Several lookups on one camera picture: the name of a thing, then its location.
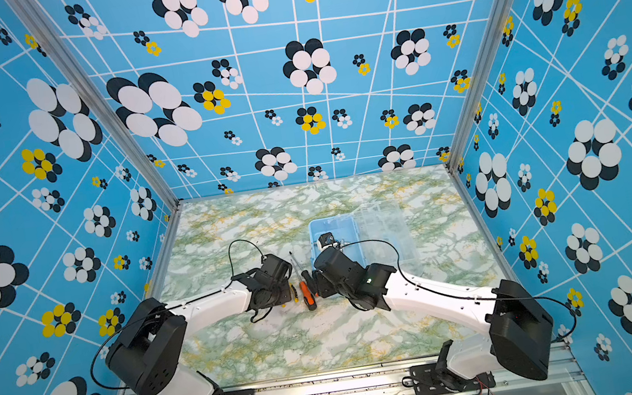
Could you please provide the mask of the orange black screwdriver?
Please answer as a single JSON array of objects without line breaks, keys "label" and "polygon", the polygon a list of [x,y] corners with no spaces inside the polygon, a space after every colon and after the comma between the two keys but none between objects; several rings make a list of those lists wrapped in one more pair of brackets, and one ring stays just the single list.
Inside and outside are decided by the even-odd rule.
[{"label": "orange black screwdriver", "polygon": [[301,278],[299,287],[304,298],[304,303],[307,309],[309,309],[310,311],[315,311],[317,310],[317,303],[316,300],[314,300],[314,294],[311,292],[310,286],[308,285],[306,270],[300,265],[298,260],[296,260],[292,252],[289,252],[289,255]]}]

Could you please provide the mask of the yellow-handled pliers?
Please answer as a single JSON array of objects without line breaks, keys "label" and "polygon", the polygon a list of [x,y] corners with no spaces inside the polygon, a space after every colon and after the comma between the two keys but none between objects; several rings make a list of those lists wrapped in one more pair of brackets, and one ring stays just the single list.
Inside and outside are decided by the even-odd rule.
[{"label": "yellow-handled pliers", "polygon": [[297,289],[296,289],[296,287],[294,287],[294,285],[292,285],[292,284],[291,284],[291,285],[289,285],[289,287],[290,287],[290,290],[291,290],[291,296],[293,297],[293,301],[294,301],[295,303],[300,302],[300,296],[299,296],[299,295],[298,295],[298,293],[297,293]]}]

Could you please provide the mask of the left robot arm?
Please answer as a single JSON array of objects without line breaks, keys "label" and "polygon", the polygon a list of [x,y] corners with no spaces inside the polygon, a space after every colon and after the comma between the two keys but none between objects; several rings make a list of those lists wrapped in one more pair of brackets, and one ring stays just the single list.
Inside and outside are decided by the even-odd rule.
[{"label": "left robot arm", "polygon": [[180,364],[183,345],[220,320],[288,303],[292,269],[288,261],[266,255],[258,268],[187,302],[171,306],[145,299],[110,345],[106,366],[136,395],[226,395],[209,376]]}]

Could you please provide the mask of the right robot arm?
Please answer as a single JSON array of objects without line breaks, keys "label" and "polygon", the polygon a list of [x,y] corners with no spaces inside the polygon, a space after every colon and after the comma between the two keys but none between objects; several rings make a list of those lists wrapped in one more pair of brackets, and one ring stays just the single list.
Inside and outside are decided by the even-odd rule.
[{"label": "right robot arm", "polygon": [[399,265],[364,267],[332,246],[313,266],[318,281],[360,311],[420,313],[474,332],[442,345],[429,385],[462,393],[481,388],[479,378],[495,370],[538,382],[549,375],[554,320],[518,282],[503,279],[489,288],[438,283],[404,273]]}]

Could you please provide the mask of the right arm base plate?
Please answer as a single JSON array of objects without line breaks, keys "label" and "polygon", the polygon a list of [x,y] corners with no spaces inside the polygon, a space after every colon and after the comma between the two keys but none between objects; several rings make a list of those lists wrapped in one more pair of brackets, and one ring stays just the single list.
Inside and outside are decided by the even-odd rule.
[{"label": "right arm base plate", "polygon": [[447,369],[439,369],[436,363],[414,365],[403,377],[402,385],[414,391],[416,395],[447,395],[453,393],[480,392],[496,387],[494,375],[481,373],[470,378],[451,374]]}]

